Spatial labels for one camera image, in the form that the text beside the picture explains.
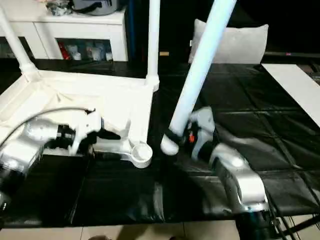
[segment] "black plastic sheet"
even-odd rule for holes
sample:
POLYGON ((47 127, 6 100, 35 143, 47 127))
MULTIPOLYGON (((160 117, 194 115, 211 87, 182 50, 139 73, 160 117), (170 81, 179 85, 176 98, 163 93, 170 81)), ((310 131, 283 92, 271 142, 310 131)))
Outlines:
MULTIPOLYGON (((118 62, 39 60, 36 65, 124 77, 146 74, 145 66, 118 62)), ((159 69, 160 88, 153 95, 148 132, 151 165, 137 169, 130 162, 100 156, 46 156, 13 200, 6 227, 233 218, 222 184, 205 164, 193 162, 183 150, 176 157, 161 153, 160 142, 189 66, 160 64, 159 69)), ((9 76, 4 83, 14 81, 9 76)), ((319 212, 306 182, 320 197, 320 128, 262 67, 213 65, 195 109, 203 106, 213 108, 220 141, 246 157, 284 215, 319 212)))

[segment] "white cylindrical rod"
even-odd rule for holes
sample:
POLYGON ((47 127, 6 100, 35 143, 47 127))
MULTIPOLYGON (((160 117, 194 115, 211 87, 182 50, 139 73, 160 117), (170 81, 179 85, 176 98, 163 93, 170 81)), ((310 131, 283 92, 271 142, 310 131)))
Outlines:
MULTIPOLYGON (((194 109, 236 1, 214 0, 213 2, 204 33, 169 126, 169 129, 180 137, 183 135, 188 118, 194 109)), ((175 155, 179 151, 179 146, 164 135, 161 149, 168 155, 175 155)))
POLYGON ((8 41, 12 52, 14 53, 16 59, 19 62, 20 69, 22 72, 30 72, 36 70, 35 65, 31 62, 28 54, 26 53, 24 47, 22 46, 19 38, 15 34, 3 7, 0 5, 0 26, 4 31, 6 40, 8 41))
POLYGON ((153 90, 157 91, 159 89, 158 56, 160 0, 150 0, 149 5, 148 70, 146 83, 153 84, 153 90))

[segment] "black cable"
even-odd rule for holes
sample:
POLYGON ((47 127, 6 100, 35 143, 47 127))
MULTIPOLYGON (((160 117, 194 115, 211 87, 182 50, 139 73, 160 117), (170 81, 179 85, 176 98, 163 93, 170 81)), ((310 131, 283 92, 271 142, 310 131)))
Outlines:
POLYGON ((53 113, 53 112, 60 112, 60 111, 67 111, 67 110, 79 110, 79 111, 84 111, 84 112, 88 112, 87 108, 84 107, 60 107, 60 108, 52 108, 52 109, 48 109, 48 110, 44 110, 41 112, 38 112, 30 117, 28 117, 27 119, 25 119, 23 122, 21 122, 20 124, 18 124, 16 127, 14 127, 11 132, 5 137, 5 139, 0 143, 0 149, 2 148, 2 146, 6 143, 6 141, 12 136, 12 134, 15 133, 15 131, 20 128, 22 125, 24 125, 25 123, 35 119, 36 117, 39 117, 41 115, 44 114, 48 114, 48 113, 53 113))
POLYGON ((291 231, 291 229, 290 229, 290 227, 289 227, 289 225, 288 225, 287 220, 285 219, 285 217, 284 217, 283 214, 281 213, 281 211, 280 211, 279 207, 277 206, 277 204, 275 203, 273 197, 271 196, 271 194, 269 193, 269 191, 267 190, 267 188, 266 188, 266 187, 264 187, 264 188, 265 188, 265 194, 266 194, 266 196, 267 196, 268 202, 269 202, 272 206, 274 206, 274 208, 275 208, 275 210, 276 210, 276 212, 277 212, 277 215, 279 215, 279 217, 281 218, 281 220, 282 220, 282 222, 283 222, 283 225, 285 226, 285 229, 286 229, 287 232, 289 233, 291 239, 292 239, 292 240, 296 240, 294 234, 292 233, 292 231, 291 231))
MULTIPOLYGON (((257 171, 253 168, 253 166, 252 166, 249 162, 248 162, 248 164, 249 164, 250 168, 251 168, 256 174, 258 174, 257 171)), ((264 186, 264 189, 265 189, 265 195, 266 195, 266 198, 267 198, 268 204, 269 204, 269 210, 270 210, 272 216, 274 217, 274 219, 273 219, 273 220, 275 221, 274 224, 275 224, 275 227, 276 227, 276 229, 278 230, 278 232, 279 232, 279 234, 280 234, 280 237, 281 237, 282 239, 284 239, 284 240, 287 240, 284 232, 282 231, 282 229, 281 229, 281 228, 278 226, 278 224, 277 224, 277 214, 275 213, 275 211, 274 211, 274 209, 273 209, 273 206, 274 206, 275 210, 277 211, 278 215, 280 216, 280 218, 281 218, 281 220, 282 220, 282 222, 283 222, 283 224, 284 224, 284 226, 285 226, 285 228, 286 228, 286 231, 289 233, 291 239, 292 239, 292 240, 296 240, 295 236, 293 235, 292 231, 290 230, 290 227, 289 227, 289 225, 288 225, 287 220, 284 218, 284 216, 283 216, 282 213, 280 212, 279 207, 277 206, 277 204, 275 203, 275 201, 274 201, 274 199, 272 198, 271 194, 270 194, 269 191, 267 190, 267 187, 264 186)))
MULTIPOLYGON (((296 227, 295 221, 294 221, 294 219, 292 218, 292 216, 290 216, 290 219, 291 219, 291 222, 292 222, 293 226, 296 227)), ((301 240, 300 235, 299 235, 298 232, 296 232, 296 235, 298 236, 298 239, 301 240)))
POLYGON ((284 232, 282 231, 281 227, 279 226, 278 222, 277 222, 277 216, 276 213, 273 209, 273 206, 269 204, 269 210, 273 219, 273 223, 275 225, 275 228, 278 230, 278 234, 280 235, 280 237, 282 238, 282 240, 287 240, 286 235, 284 234, 284 232))

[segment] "black table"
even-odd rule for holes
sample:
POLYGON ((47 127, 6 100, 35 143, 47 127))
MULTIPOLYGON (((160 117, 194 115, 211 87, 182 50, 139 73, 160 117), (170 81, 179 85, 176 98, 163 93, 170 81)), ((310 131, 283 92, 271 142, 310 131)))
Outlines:
MULTIPOLYGON (((146 75, 146 66, 130 63, 35 63, 42 70, 146 75)), ((15 61, 1 60, 0 66, 4 91, 20 70, 15 61)), ((160 88, 153 95, 148 133, 151 165, 137 169, 116 159, 46 155, 8 208, 6 228, 233 218, 219 179, 205 164, 192 162, 183 151, 176 157, 161 153, 160 142, 189 66, 161 63, 159 69, 160 88)), ((213 65, 195 108, 207 105, 214 110, 220 141, 246 157, 284 215, 319 212, 306 183, 320 197, 320 128, 261 66, 213 65)))

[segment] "tile floor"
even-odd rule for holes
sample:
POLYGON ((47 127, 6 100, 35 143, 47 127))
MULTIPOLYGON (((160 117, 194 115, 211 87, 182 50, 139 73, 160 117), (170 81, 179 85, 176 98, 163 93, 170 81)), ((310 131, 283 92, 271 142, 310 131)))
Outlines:
MULTIPOLYGON (((293 220, 298 224, 308 218, 310 216, 295 216, 293 220)), ((239 240, 234 221, 0 231, 0 240, 88 240, 95 236, 107 236, 111 240, 169 240, 172 236, 185 236, 188 240, 239 240)), ((312 226, 299 232, 299 236, 301 240, 318 240, 320 230, 312 226)))

